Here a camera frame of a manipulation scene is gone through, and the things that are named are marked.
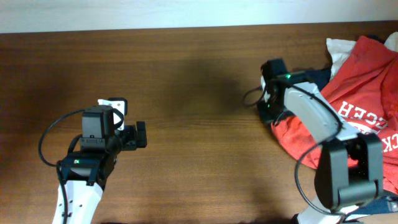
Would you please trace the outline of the red printed t-shirt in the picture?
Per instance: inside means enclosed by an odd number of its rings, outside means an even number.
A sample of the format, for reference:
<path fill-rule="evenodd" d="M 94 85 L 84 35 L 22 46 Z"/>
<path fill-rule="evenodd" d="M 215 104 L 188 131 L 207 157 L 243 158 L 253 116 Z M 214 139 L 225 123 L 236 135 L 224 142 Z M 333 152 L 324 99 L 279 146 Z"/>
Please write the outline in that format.
<path fill-rule="evenodd" d="M 397 52 L 361 36 L 323 97 L 347 123 L 382 142 L 384 189 L 397 193 Z"/>

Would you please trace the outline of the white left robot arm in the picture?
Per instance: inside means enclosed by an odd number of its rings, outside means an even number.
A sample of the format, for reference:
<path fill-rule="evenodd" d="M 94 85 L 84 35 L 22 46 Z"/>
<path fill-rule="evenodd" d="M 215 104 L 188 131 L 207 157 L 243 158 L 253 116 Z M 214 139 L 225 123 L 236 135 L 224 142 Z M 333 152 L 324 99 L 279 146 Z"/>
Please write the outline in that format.
<path fill-rule="evenodd" d="M 106 138 L 80 138 L 56 168 L 60 185 L 52 223 L 91 223 L 118 154 L 147 146 L 146 124 L 138 121 Z"/>

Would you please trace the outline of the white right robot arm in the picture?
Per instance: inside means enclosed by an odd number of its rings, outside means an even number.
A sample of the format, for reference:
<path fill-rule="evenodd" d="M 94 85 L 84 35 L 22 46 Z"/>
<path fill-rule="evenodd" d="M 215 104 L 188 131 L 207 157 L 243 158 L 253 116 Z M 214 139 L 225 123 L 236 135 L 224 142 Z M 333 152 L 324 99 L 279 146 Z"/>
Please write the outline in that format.
<path fill-rule="evenodd" d="M 295 165 L 295 184 L 308 208 L 292 223 L 344 223 L 351 213 L 382 196 L 382 143 L 376 134 L 363 134 L 348 124 L 302 72 L 263 75 L 261 85 L 271 113 L 291 112 L 315 140 Z M 317 196 L 309 200 L 298 169 L 316 148 L 321 150 L 314 179 Z"/>

